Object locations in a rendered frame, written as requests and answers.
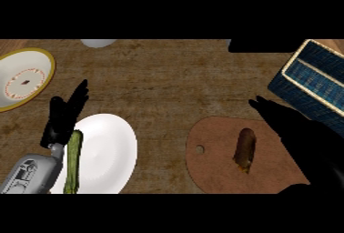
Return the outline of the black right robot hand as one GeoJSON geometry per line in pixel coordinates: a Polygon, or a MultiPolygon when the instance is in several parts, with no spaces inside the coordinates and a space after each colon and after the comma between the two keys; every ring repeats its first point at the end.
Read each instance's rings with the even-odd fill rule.
{"type": "Polygon", "coordinates": [[[307,184],[289,185],[280,195],[344,196],[344,138],[318,121],[307,119],[289,107],[261,96],[248,100],[307,178],[307,184]]]}

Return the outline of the pale grey round object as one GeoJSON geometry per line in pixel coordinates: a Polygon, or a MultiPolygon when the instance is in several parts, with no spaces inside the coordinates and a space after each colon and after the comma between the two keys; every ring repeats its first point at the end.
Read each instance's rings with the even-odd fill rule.
{"type": "Polygon", "coordinates": [[[113,39],[82,39],[82,44],[90,48],[101,48],[109,46],[115,40],[113,39]]]}

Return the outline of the white plate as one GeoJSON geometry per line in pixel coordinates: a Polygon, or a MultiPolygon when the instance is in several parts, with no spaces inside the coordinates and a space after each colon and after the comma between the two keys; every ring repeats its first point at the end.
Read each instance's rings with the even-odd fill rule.
{"type": "Polygon", "coordinates": [[[130,180],[137,161],[137,138],[128,122],[116,115],[85,117],[82,132],[79,194],[118,194],[130,180]]]}

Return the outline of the green vegetable stalk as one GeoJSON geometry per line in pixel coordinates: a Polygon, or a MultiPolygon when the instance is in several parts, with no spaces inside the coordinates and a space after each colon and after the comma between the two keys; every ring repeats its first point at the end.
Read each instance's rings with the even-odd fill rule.
{"type": "Polygon", "coordinates": [[[68,141],[68,176],[63,186],[65,194],[75,194],[79,188],[79,156],[82,149],[82,132],[73,130],[68,141]]]}

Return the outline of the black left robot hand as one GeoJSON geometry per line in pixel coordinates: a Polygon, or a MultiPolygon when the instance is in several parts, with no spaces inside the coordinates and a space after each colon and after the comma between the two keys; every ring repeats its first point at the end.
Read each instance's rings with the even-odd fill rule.
{"type": "Polygon", "coordinates": [[[60,145],[68,143],[87,99],[87,80],[81,81],[68,101],[60,96],[51,98],[48,121],[39,139],[44,148],[51,148],[54,143],[60,145]]]}

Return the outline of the brown wooden cutting board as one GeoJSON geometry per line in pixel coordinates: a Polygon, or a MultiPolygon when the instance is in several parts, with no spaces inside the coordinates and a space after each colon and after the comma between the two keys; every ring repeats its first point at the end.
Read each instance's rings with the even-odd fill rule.
{"type": "Polygon", "coordinates": [[[289,185],[307,184],[307,178],[264,121],[209,116],[187,134],[187,173],[205,193],[276,194],[289,185]],[[240,171],[233,154],[243,128],[256,137],[249,171],[240,171]]]}

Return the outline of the blue wicker basket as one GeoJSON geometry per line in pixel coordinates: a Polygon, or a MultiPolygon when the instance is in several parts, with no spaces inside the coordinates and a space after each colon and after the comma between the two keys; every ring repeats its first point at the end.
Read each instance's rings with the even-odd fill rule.
{"type": "Polygon", "coordinates": [[[267,89],[344,137],[344,55],[308,39],[267,89]]]}

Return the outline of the yellow-rimmed white bowl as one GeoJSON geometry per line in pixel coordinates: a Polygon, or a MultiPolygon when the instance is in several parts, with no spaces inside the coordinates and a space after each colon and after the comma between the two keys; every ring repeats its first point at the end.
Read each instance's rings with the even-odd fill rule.
{"type": "Polygon", "coordinates": [[[0,56],[0,113],[26,104],[51,82],[54,58],[28,47],[0,56]]]}

